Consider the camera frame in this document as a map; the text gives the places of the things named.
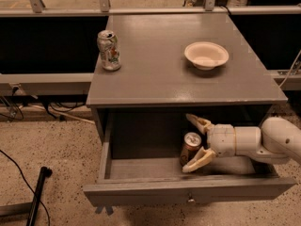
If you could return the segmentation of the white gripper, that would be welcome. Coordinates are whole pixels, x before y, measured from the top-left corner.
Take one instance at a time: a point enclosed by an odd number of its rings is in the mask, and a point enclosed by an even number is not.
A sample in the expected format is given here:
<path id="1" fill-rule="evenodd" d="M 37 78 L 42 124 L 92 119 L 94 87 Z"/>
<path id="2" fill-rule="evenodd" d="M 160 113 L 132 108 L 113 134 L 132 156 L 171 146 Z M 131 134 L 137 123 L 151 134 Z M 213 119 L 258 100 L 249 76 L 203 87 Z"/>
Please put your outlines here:
<path id="1" fill-rule="evenodd" d="M 182 167 L 183 173 L 193 172 L 208 165 L 216 156 L 235 156 L 235 130 L 232 125 L 213 125 L 209 120 L 193 114 L 186 114 L 186 118 L 197 127 L 202 135 L 207 133 L 207 143 L 211 149 L 200 148 L 196 155 Z"/>

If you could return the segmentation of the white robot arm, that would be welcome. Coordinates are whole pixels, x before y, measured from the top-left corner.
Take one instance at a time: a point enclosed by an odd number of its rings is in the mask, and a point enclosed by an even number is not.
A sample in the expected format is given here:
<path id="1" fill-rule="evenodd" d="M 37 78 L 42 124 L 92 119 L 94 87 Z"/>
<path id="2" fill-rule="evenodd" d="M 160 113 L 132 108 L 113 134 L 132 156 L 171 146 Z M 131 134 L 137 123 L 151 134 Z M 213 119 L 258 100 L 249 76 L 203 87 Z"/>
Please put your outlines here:
<path id="1" fill-rule="evenodd" d="M 187 114 L 186 118 L 207 137 L 208 149 L 200 148 L 183 167 L 189 173 L 209 164 L 215 157 L 246 156 L 266 164 L 301 164 L 301 130 L 281 117 L 267 118 L 261 127 L 212 124 Z"/>

